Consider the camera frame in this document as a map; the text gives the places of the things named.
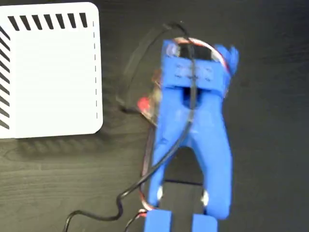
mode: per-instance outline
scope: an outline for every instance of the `blue plastic part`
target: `blue plastic part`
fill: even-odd
[[[192,220],[192,232],[217,232],[218,222],[207,215],[194,214]]]
[[[155,165],[179,138],[189,115],[184,88],[191,86],[191,61],[166,54],[173,41],[164,41],[162,52],[162,100],[157,122]],[[191,147],[204,175],[204,188],[209,194],[207,214],[217,219],[229,215],[232,185],[232,155],[222,116],[222,102],[231,75],[237,69],[238,51],[216,48],[224,56],[230,72],[215,61],[197,60],[197,87],[201,93],[190,132],[182,146]],[[152,176],[148,201],[158,205],[157,192],[162,184],[167,163]]]
[[[154,209],[147,213],[144,225],[145,232],[170,232],[171,211]]]

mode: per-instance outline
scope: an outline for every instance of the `wire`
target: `wire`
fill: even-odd
[[[140,217],[146,217],[147,216],[147,211],[139,211],[127,224],[126,224],[126,227],[125,227],[125,230],[124,232],[128,232],[129,231],[129,227],[130,225],[136,221],[137,219],[139,219]]]
[[[167,31],[167,30],[171,30],[171,29],[179,29],[184,33],[184,37],[187,40],[190,40],[187,30],[182,25],[180,25],[178,23],[170,23],[170,24],[164,25],[164,27],[165,27],[165,29],[163,31]],[[68,232],[70,222],[71,222],[72,218],[76,215],[83,215],[83,216],[86,216],[86,217],[89,217],[89,218],[92,218],[92,219],[95,219],[95,220],[98,220],[98,221],[115,221],[115,220],[118,220],[123,214],[123,206],[122,206],[121,200],[123,198],[125,198],[127,195],[129,195],[131,192],[133,192],[135,189],[137,189],[141,184],[145,183],[156,172],[156,170],[162,164],[164,164],[167,160],[169,160],[175,154],[175,152],[177,151],[177,149],[179,148],[179,146],[181,145],[183,140],[186,138],[187,134],[190,131],[192,123],[193,123],[195,106],[196,106],[196,101],[197,101],[196,64],[195,64],[195,60],[194,60],[194,48],[193,48],[191,43],[188,43],[188,50],[189,50],[189,58],[192,62],[192,78],[191,78],[191,88],[190,88],[190,90],[191,90],[190,91],[190,112],[189,112],[187,123],[186,123],[179,139],[177,139],[177,141],[174,143],[174,145],[161,158],[161,160],[156,165],[151,167],[151,169],[149,170],[149,172],[147,174],[143,175],[143,177],[141,177],[139,181],[137,181],[136,183],[134,183],[133,185],[128,187],[126,190],[121,192],[116,197],[116,205],[117,205],[117,208],[118,208],[118,213],[116,215],[103,217],[103,216],[96,215],[94,213],[87,212],[87,211],[84,211],[84,210],[76,210],[76,211],[73,211],[72,213],[70,213],[68,215],[64,229],[63,229],[63,232]]]

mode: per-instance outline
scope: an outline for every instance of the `wood grain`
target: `wood grain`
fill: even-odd
[[[233,44],[240,51],[239,70],[224,104],[234,154],[233,205],[220,231],[307,232],[308,1],[94,3],[101,18],[104,126],[95,135],[0,141],[1,231],[60,232],[71,210],[116,212],[116,195],[139,176],[147,132],[144,120],[116,107],[122,70],[151,27],[181,20],[193,37]],[[141,64],[132,102],[147,91],[151,73],[159,66],[160,46],[155,44]],[[186,154],[179,163],[187,163]],[[189,175],[193,166],[181,168]],[[140,207],[137,194],[132,194],[118,222],[77,217],[70,232],[122,231]],[[142,221],[131,231],[141,232]]]

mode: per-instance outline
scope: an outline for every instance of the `dark wooden surface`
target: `dark wooden surface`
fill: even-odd
[[[96,135],[0,141],[1,231],[60,232],[71,210],[116,212],[116,195],[139,176],[147,124],[117,111],[115,87],[130,53],[149,28],[182,20],[194,37],[233,44],[240,51],[239,71],[224,105],[234,155],[233,205],[229,219],[220,222],[220,231],[307,232],[308,1],[95,4],[101,18],[105,124]],[[160,43],[142,63],[133,98],[146,91],[151,70],[159,64],[159,50]],[[124,208],[125,215],[117,222],[77,217],[70,232],[122,231],[140,208],[137,194],[124,201]],[[141,232],[142,222],[131,231]]]

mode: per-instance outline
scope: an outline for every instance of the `gripper jaw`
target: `gripper jaw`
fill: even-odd
[[[185,89],[191,85],[191,61],[170,54],[173,41],[164,41],[162,52],[162,99],[155,136],[152,165],[173,146],[185,127],[189,115]],[[227,68],[216,61],[196,60],[199,90],[194,121],[182,146],[193,149],[204,175],[207,217],[225,219],[229,215],[232,192],[232,155],[222,116],[222,102],[236,72],[238,51],[232,47],[215,47],[225,58]],[[148,201],[159,204],[158,190],[162,186],[165,167],[152,176]]]

